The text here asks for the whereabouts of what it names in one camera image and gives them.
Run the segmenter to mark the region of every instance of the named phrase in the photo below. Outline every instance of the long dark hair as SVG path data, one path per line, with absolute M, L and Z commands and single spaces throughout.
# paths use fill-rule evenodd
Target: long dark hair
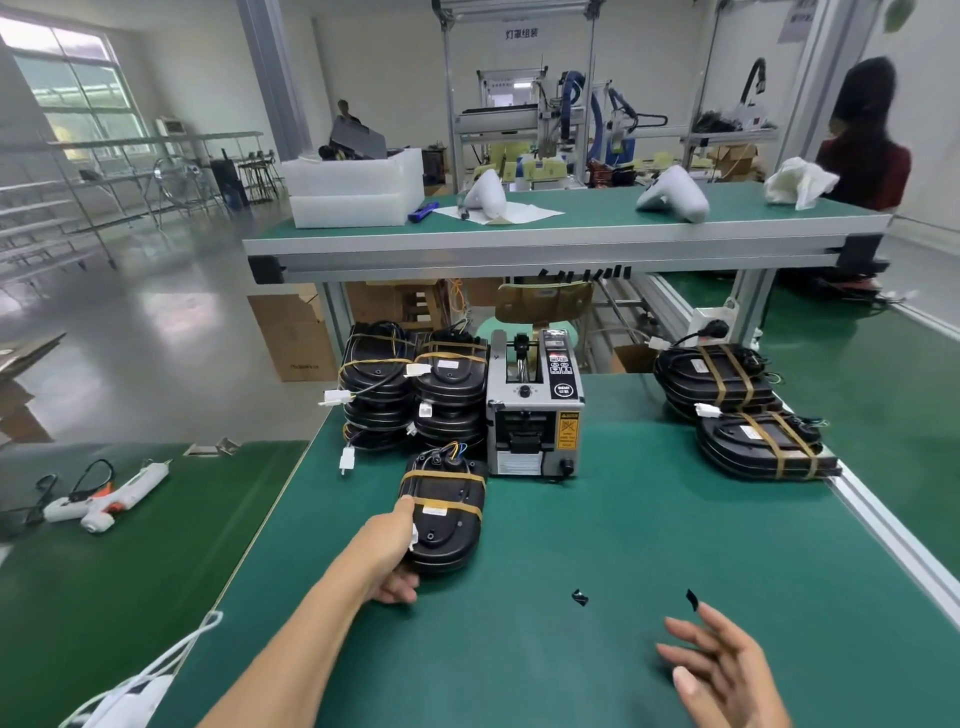
M 861 61 L 847 73 L 833 117 L 847 125 L 817 158 L 840 176 L 833 200 L 869 207 L 883 185 L 893 142 L 887 116 L 897 91 L 897 70 L 887 58 Z

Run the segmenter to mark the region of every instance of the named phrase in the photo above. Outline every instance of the hand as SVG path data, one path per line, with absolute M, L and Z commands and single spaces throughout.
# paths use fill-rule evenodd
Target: hand
M 658 644 L 676 667 L 673 683 L 698 728 L 790 728 L 773 673 L 756 641 L 713 607 L 700 603 L 707 626 L 667 618 L 666 631 L 696 645 Z
M 420 577 L 399 565 L 410 547 L 413 525 L 414 500 L 403 496 L 392 512 L 370 517 L 340 555 L 350 570 L 360 570 L 366 577 L 364 601 L 417 601 Z

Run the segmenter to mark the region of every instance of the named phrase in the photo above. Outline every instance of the automatic tape dispenser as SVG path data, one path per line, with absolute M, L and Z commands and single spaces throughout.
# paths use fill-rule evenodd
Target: automatic tape dispenser
M 510 342 L 505 331 L 494 331 L 487 373 L 491 474 L 549 478 L 576 474 L 585 402 L 564 329 L 541 329 L 534 341 L 518 334 Z

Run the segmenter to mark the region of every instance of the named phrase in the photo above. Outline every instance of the chair backrest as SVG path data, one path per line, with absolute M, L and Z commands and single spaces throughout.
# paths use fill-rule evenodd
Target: chair backrest
M 593 299 L 593 283 L 505 283 L 496 291 L 496 319 L 504 324 L 549 324 L 583 316 Z

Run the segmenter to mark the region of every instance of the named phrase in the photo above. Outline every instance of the white styrofoam box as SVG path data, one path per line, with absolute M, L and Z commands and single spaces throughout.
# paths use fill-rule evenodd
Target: white styrofoam box
M 419 149 L 405 149 L 389 159 L 324 161 L 305 156 L 282 167 L 298 228 L 403 225 L 423 202 Z
M 316 154 L 282 162 L 287 189 L 294 197 L 391 195 L 408 184 L 423 187 L 419 149 L 404 149 L 387 159 L 324 161 Z
M 290 209 L 298 228 L 379 228 L 403 225 L 417 209 L 403 195 L 329 195 L 291 197 Z

